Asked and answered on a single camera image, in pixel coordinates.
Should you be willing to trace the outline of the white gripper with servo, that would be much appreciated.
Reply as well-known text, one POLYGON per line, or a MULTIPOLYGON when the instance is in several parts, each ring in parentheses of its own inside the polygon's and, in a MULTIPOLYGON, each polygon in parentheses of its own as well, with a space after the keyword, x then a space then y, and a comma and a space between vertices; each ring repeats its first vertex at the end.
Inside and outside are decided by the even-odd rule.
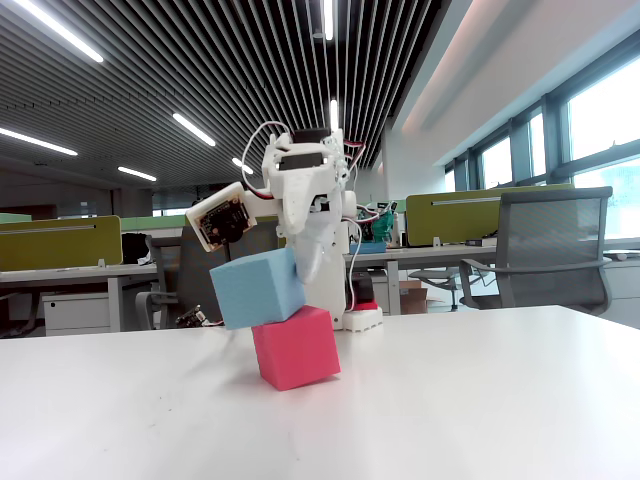
POLYGON ((326 211, 310 212, 316 196, 341 191, 349 179, 341 130, 319 142, 294 143, 292 135, 271 134, 265 148, 262 173, 264 193, 281 201, 280 226, 284 236, 295 236, 296 273, 303 284, 318 274, 324 255, 335 239, 342 219, 342 202, 329 200, 326 211))

